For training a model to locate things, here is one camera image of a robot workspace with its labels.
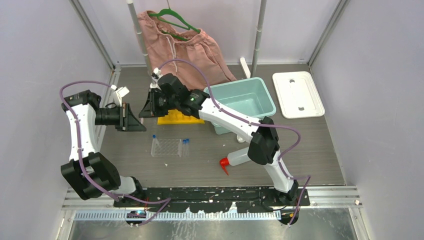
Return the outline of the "blue capped tube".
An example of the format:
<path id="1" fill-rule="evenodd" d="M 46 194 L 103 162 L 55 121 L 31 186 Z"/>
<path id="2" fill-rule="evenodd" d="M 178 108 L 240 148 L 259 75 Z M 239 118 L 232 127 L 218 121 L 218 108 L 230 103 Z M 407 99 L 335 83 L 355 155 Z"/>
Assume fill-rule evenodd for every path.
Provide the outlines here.
<path id="1" fill-rule="evenodd" d="M 183 157 L 189 156 L 189 143 L 190 143 L 190 140 L 188 138 L 182 141 L 182 156 Z"/>
<path id="2" fill-rule="evenodd" d="M 152 149 L 156 150 L 160 146 L 160 142 L 155 134 L 152 135 Z"/>

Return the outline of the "small white cup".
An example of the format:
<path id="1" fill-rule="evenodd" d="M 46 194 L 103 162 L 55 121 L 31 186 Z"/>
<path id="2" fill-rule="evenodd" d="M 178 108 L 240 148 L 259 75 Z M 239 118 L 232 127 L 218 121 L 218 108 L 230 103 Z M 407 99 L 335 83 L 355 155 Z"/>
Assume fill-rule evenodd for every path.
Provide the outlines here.
<path id="1" fill-rule="evenodd" d="M 236 136 L 236 140 L 238 143 L 245 143 L 246 141 L 239 135 Z"/>

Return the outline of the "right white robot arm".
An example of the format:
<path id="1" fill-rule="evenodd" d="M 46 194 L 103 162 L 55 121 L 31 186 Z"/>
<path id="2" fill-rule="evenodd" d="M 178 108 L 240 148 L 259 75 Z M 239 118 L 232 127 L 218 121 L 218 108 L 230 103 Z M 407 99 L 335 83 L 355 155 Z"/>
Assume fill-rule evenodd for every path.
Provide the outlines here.
<path id="1" fill-rule="evenodd" d="M 207 92 L 189 90 L 172 73 L 152 73 L 147 99 L 138 116 L 159 118 L 168 115 L 170 110 L 216 123 L 242 137 L 249 144 L 247 157 L 265 168 L 279 202 L 288 206 L 297 200 L 299 184 L 284 167 L 277 127 L 270 117 L 242 114 L 216 100 L 211 88 Z"/>

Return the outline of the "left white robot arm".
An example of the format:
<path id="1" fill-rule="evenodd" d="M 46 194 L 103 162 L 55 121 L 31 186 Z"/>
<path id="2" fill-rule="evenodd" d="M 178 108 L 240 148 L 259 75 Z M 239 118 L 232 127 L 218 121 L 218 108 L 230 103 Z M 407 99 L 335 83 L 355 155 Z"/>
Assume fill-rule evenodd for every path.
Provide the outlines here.
<path id="1" fill-rule="evenodd" d="M 146 193 L 135 177 L 121 176 L 117 168 L 100 152 L 96 127 L 114 126 L 119 132 L 145 132 L 146 127 L 134 116 L 128 103 L 101 108 L 101 96 L 85 90 L 68 97 L 61 105 L 71 132 L 69 163 L 60 167 L 62 176 L 82 200 L 98 198 L 98 187 L 124 197 L 133 206 L 141 206 Z"/>

